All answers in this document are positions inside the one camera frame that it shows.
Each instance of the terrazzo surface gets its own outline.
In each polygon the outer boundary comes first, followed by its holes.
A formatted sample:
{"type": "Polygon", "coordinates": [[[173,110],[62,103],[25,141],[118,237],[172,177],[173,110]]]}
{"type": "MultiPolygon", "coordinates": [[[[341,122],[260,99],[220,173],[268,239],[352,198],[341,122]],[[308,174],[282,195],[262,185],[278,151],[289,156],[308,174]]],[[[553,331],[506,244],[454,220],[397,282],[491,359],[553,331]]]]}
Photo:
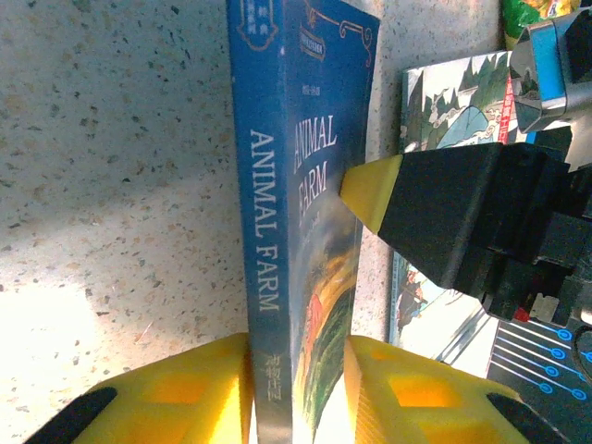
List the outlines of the terrazzo surface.
{"type": "MultiPolygon", "coordinates": [[[[494,49],[498,2],[360,0],[382,18],[368,159],[403,68],[494,49]]],[[[247,328],[223,1],[0,5],[0,441],[100,380],[247,328]]],[[[365,233],[353,330],[386,335],[365,233]]]]}

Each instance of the book spine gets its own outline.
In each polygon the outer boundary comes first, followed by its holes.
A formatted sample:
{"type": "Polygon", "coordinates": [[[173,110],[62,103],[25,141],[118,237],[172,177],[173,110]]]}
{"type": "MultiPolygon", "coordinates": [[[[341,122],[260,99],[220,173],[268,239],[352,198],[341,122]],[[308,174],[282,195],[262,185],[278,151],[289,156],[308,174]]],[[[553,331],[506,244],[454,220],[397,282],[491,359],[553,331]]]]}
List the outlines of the book spine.
{"type": "Polygon", "coordinates": [[[240,212],[260,444],[291,442],[282,3],[229,0],[240,212]]]}
{"type": "Polygon", "coordinates": [[[409,125],[409,72],[403,71],[402,87],[401,87],[401,123],[400,123],[400,137],[399,149],[397,154],[402,154],[403,150],[409,143],[407,136],[409,125]]]}
{"type": "Polygon", "coordinates": [[[401,277],[399,276],[401,270],[402,257],[393,250],[392,252],[392,268],[390,279],[390,313],[388,316],[388,343],[390,345],[397,345],[397,301],[399,299],[399,286],[401,277]]]}

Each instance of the animal farm book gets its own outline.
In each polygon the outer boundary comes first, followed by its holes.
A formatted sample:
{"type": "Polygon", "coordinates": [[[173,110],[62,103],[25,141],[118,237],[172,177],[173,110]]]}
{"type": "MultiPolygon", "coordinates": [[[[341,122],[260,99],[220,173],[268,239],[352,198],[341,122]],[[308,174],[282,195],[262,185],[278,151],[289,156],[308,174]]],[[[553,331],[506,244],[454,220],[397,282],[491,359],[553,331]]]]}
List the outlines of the animal farm book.
{"type": "Polygon", "coordinates": [[[337,0],[229,0],[245,281],[261,444],[312,442],[343,369],[378,20],[337,0]]]}

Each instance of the decorative border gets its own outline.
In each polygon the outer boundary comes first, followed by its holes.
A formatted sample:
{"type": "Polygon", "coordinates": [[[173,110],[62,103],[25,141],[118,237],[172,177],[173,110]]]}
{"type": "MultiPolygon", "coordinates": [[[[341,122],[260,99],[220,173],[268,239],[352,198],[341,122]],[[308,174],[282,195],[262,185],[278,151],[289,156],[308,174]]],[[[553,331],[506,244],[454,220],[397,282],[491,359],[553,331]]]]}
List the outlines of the decorative border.
{"type": "Polygon", "coordinates": [[[366,52],[368,53],[368,58],[366,59],[366,67],[370,68],[372,65],[372,53],[370,52],[370,45],[372,44],[372,30],[370,28],[364,28],[362,25],[358,25],[356,23],[352,23],[348,20],[342,20],[341,22],[334,20],[331,17],[326,16],[322,12],[314,9],[308,0],[304,0],[306,4],[306,17],[308,18],[308,24],[313,29],[316,24],[316,18],[319,17],[324,21],[332,23],[339,27],[339,36],[344,39],[347,31],[353,31],[360,34],[362,37],[362,45],[364,46],[366,52]]]}
{"type": "Polygon", "coordinates": [[[253,49],[254,51],[264,51],[265,49],[267,49],[267,47],[274,41],[274,38],[276,37],[276,34],[279,31],[278,25],[276,25],[276,23],[274,23],[274,1],[273,0],[267,0],[268,3],[268,11],[269,11],[269,27],[271,28],[270,32],[267,34],[267,39],[265,40],[265,43],[261,46],[257,46],[256,44],[253,44],[253,42],[251,42],[250,36],[245,33],[244,31],[244,27],[246,25],[245,22],[245,10],[244,10],[244,4],[245,4],[245,0],[240,0],[240,25],[237,26],[237,31],[240,34],[240,37],[242,38],[242,40],[244,40],[244,42],[247,43],[247,45],[249,46],[249,48],[253,49]]]}

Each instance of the picture book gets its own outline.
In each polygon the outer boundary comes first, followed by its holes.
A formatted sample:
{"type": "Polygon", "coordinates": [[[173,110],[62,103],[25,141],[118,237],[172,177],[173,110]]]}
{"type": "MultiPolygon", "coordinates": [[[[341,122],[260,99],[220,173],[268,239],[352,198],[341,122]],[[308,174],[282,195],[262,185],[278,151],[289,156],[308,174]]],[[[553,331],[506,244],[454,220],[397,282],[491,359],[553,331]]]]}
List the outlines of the picture book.
{"type": "MultiPolygon", "coordinates": [[[[404,71],[400,152],[530,142],[566,153],[569,128],[529,134],[518,130],[511,55],[498,51],[404,71]]],[[[438,288],[396,252],[392,276],[389,342],[394,345],[439,356],[440,346],[455,341],[478,315],[474,298],[438,288]]]]}
{"type": "Polygon", "coordinates": [[[556,426],[573,444],[592,441],[592,388],[574,365],[574,352],[592,372],[592,339],[582,335],[578,351],[572,337],[582,323],[566,328],[544,322],[500,321],[487,379],[516,390],[525,403],[556,426]]]}
{"type": "Polygon", "coordinates": [[[260,444],[312,442],[343,369],[362,226],[378,20],[338,0],[229,0],[240,210],[260,444]]]}
{"type": "Polygon", "coordinates": [[[526,142],[513,106],[510,54],[499,51],[404,71],[404,152],[526,142]]]}

